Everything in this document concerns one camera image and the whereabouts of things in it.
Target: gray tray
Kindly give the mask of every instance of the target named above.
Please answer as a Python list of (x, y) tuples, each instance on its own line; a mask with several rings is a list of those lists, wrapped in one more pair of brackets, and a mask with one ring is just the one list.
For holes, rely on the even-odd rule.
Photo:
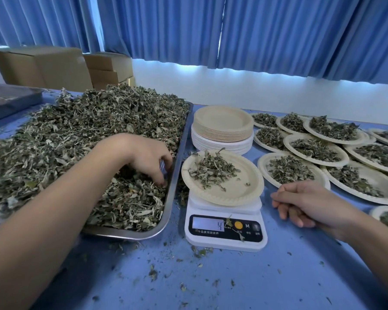
[(182, 159), (184, 156), (188, 132), (194, 119), (194, 113), (193, 113), (194, 105), (191, 102), (187, 102), (187, 103), (190, 105), (190, 108), (187, 114), (185, 127), (182, 132), (180, 145), (177, 151), (177, 156), (174, 160), (172, 175), (168, 181), (168, 192), (166, 196), (166, 202), (164, 205), (164, 212), (158, 225), (155, 226), (153, 229), (150, 229), (149, 231), (145, 231), (145, 232), (129, 231), (124, 229), (114, 229), (112, 227), (86, 225), (82, 230), (83, 233), (111, 237), (111, 238), (118, 238), (123, 240), (139, 241), (139, 240), (144, 240), (144, 239), (154, 237), (163, 231), (168, 221), (170, 220), (172, 204), (174, 203), (175, 191), (177, 188), (178, 177), (180, 176), (180, 169), (181, 169)]

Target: blue tablecloth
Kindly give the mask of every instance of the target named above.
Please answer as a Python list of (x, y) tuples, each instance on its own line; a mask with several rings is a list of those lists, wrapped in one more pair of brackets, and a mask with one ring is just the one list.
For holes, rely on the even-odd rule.
[[(27, 120), (22, 115), (0, 121), (0, 138)], [(267, 152), (254, 144), (244, 156), (256, 164)], [(274, 191), (265, 181), (261, 212), (269, 241), (258, 253), (215, 249), (196, 258), (184, 236), (185, 209), (175, 204), (165, 230), (153, 239), (119, 243), (82, 236), (33, 309), (388, 309), (388, 292), (352, 248), (280, 220), (271, 206)], [(363, 211), (376, 206), (334, 185), (332, 191)], [(155, 281), (151, 265), (158, 271)]]

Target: digital kitchen scale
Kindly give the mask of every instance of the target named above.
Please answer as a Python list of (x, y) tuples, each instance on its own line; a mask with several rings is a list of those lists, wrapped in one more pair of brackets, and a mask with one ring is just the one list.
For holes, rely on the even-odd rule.
[(261, 200), (226, 207), (189, 193), (185, 237), (195, 246), (257, 252), (267, 244)]

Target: orange button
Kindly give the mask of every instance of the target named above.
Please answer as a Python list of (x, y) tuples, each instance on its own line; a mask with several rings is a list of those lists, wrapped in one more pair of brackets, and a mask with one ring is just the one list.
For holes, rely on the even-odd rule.
[(235, 226), (236, 229), (242, 229), (243, 228), (243, 224), (241, 222), (239, 222), (239, 221), (236, 221), (234, 223), (234, 226)]

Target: hand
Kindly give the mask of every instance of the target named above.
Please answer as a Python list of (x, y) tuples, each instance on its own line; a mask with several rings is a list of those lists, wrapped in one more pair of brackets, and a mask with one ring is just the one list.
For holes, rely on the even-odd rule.
[(284, 184), (271, 197), (281, 219), (285, 220), (289, 215), (298, 227), (317, 225), (343, 241), (346, 228), (365, 215), (314, 181)]
[(132, 134), (121, 133), (106, 139), (123, 154), (124, 164), (130, 164), (135, 170), (149, 175), (156, 185), (165, 184), (160, 169), (161, 160), (164, 161), (167, 172), (172, 167), (172, 156), (165, 143)]

